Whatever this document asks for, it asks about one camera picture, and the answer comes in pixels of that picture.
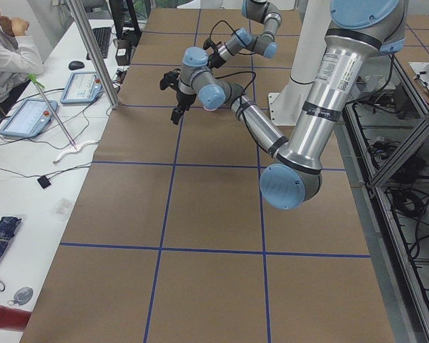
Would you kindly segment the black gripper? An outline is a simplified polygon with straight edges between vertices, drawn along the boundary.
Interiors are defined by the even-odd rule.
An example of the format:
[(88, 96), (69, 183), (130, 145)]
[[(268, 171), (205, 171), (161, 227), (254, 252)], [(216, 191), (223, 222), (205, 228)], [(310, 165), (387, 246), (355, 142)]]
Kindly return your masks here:
[(225, 57), (225, 50), (224, 49), (215, 49), (212, 54), (209, 55), (208, 58), (208, 67), (213, 68), (220, 68), (226, 63)]
[(178, 105), (173, 108), (171, 114), (171, 121), (174, 125), (178, 125), (180, 119), (183, 117), (184, 112), (188, 111), (197, 98), (197, 93), (190, 87), (179, 85), (177, 87), (176, 95)]

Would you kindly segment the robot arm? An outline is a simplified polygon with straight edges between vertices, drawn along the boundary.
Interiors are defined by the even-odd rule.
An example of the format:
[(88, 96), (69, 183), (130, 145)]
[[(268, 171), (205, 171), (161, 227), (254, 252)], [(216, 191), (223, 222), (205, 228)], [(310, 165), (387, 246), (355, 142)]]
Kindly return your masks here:
[(260, 176), (264, 199), (278, 209), (293, 209), (318, 193), (320, 157), (340, 120), (363, 64), (392, 55), (405, 41), (406, 1), (304, 1), (302, 31), (286, 87), (270, 102), (270, 113), (246, 89), (213, 71), (241, 51), (272, 58), (282, 14), (271, 1), (244, 1), (242, 15), (261, 24), (252, 34), (235, 29), (224, 42), (206, 39), (186, 49), (180, 67), (167, 72), (161, 89), (173, 89), (178, 124), (196, 101), (207, 111), (229, 108), (274, 163)]
[(262, 31), (251, 32), (248, 28), (233, 29), (232, 34), (225, 42), (215, 43), (212, 40), (212, 31), (205, 40), (203, 49), (212, 49), (208, 56), (207, 66), (210, 69), (220, 68), (237, 54), (246, 50), (248, 54), (259, 55), (271, 59), (277, 53), (275, 37), (282, 23), (279, 9), (270, 1), (243, 1), (242, 15), (262, 25)]

